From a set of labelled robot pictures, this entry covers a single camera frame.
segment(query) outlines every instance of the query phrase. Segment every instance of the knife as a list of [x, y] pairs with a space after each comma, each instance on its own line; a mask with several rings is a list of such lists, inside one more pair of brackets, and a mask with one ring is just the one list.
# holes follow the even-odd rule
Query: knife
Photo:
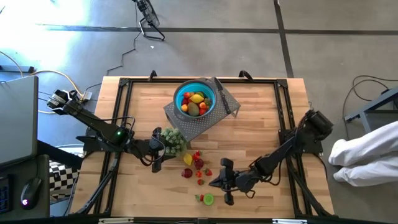
[[214, 81], [216, 83], [218, 92], [220, 93], [221, 99], [223, 100], [223, 104], [224, 104], [226, 113], [230, 114], [231, 110], [229, 109], [228, 102], [226, 101], [225, 94], [223, 92], [224, 88], [223, 88], [221, 82], [217, 78], [214, 77]]

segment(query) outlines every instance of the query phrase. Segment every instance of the concrete floor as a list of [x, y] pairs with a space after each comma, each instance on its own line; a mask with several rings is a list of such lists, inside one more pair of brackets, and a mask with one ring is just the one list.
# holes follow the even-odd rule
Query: concrete floor
[[[280, 0], [286, 29], [308, 30], [397, 30], [394, 0]], [[161, 27], [277, 29], [273, 0], [153, 0]], [[34, 16], [21, 17], [21, 14]], [[120, 63], [121, 54], [132, 48], [135, 32], [46, 31], [33, 24], [135, 27], [130, 0], [8, 1], [0, 14], [0, 49], [20, 64], [38, 70], [55, 69], [71, 76], [82, 91], [99, 83], [106, 70]], [[166, 41], [140, 36], [137, 51], [124, 58], [124, 68], [109, 75], [236, 76], [242, 69], [255, 77], [286, 77], [279, 34], [258, 33], [165, 33]], [[344, 98], [357, 75], [398, 78], [396, 35], [297, 35], [287, 34], [294, 77], [304, 78], [312, 106], [335, 123], [334, 132], [323, 142], [324, 161], [331, 146], [345, 138], [341, 122]], [[0, 56], [0, 64], [11, 64]], [[1, 73], [0, 80], [18, 78]], [[39, 75], [40, 90], [71, 90], [63, 77]], [[396, 83], [386, 83], [389, 87]], [[94, 98], [99, 88], [92, 89]], [[377, 83], [365, 83], [359, 94], [375, 98], [383, 91]], [[346, 111], [366, 102], [352, 96]], [[45, 109], [44, 102], [39, 108]], [[95, 101], [88, 105], [94, 110]], [[39, 115], [39, 139], [54, 146], [79, 144], [75, 136], [85, 126], [69, 116]], [[358, 123], [349, 126], [350, 137], [363, 133]], [[336, 168], [329, 166], [331, 177]], [[398, 184], [351, 187], [329, 178], [335, 213], [345, 218], [396, 223]]]

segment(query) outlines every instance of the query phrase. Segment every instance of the desk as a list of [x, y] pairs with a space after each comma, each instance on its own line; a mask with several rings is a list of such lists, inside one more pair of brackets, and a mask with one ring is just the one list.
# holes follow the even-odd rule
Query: desk
[[[95, 115], [110, 118], [118, 91], [120, 77], [104, 77]], [[302, 79], [287, 79], [296, 124], [308, 110], [308, 99]], [[191, 145], [193, 150], [203, 151], [205, 167], [213, 176], [204, 177], [209, 183], [218, 175], [220, 159], [228, 157], [236, 169], [245, 169], [258, 156], [272, 152], [279, 146], [277, 131], [279, 118], [272, 85], [227, 83], [225, 87], [239, 101], [241, 108], [237, 118], [228, 116], [201, 134]], [[129, 115], [136, 117], [135, 138], [148, 139], [157, 127], [170, 127], [163, 107], [172, 101], [179, 83], [135, 83], [129, 106]], [[126, 92], [122, 95], [123, 108]], [[77, 211], [89, 199], [98, 186], [104, 153], [96, 152], [85, 159], [81, 166], [72, 212]], [[324, 208], [333, 213], [328, 184], [320, 161], [313, 155], [303, 156], [304, 171], [309, 189]], [[182, 158], [165, 161], [162, 170], [151, 173], [131, 154], [123, 154], [113, 201], [114, 217], [228, 217], [228, 218], [291, 218], [294, 217], [289, 180], [285, 163], [282, 164], [280, 185], [257, 184], [256, 196], [248, 199], [241, 192], [234, 192], [235, 205], [224, 203], [220, 189], [197, 185], [195, 176], [181, 177], [186, 168]], [[277, 181], [274, 172], [273, 182]], [[106, 204], [108, 188], [105, 188], [102, 208]], [[297, 191], [303, 205], [301, 191]], [[206, 206], [195, 200], [195, 194], [212, 193], [215, 202]]]

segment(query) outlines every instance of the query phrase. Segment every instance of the lime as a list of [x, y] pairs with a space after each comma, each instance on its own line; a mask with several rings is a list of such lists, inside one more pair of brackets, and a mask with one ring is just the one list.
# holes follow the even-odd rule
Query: lime
[[203, 94], [202, 91], [196, 92], [195, 94], [200, 95], [200, 96], [203, 97], [203, 98], [205, 97], [205, 95]]
[[205, 194], [203, 202], [205, 205], [212, 205], [214, 202], [214, 196], [212, 194]]

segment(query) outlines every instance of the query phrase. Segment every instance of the white lab coat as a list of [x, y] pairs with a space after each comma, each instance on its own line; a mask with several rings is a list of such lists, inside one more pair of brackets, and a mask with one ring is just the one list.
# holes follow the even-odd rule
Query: white lab coat
[[[365, 165], [358, 162], [373, 161]], [[339, 182], [363, 187], [398, 181], [398, 121], [385, 125], [361, 138], [333, 145], [329, 163], [343, 166], [333, 175]]]

